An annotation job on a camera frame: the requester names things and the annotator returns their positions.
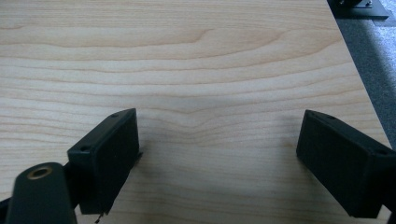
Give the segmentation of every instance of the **gray carpet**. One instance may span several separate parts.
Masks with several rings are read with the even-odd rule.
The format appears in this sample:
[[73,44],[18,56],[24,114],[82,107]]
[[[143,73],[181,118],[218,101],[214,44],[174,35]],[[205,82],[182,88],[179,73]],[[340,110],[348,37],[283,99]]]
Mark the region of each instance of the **gray carpet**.
[[[396,13],[395,0],[381,0]],[[396,149],[396,20],[337,20],[375,112]]]

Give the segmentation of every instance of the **wooden tabletop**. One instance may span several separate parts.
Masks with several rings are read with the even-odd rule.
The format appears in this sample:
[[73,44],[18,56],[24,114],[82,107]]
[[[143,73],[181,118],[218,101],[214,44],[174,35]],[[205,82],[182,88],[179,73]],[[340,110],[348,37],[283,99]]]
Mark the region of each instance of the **wooden tabletop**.
[[306,109],[389,146],[326,1],[2,1],[0,27],[1,199],[135,107],[145,154],[101,223],[386,222],[296,158]]

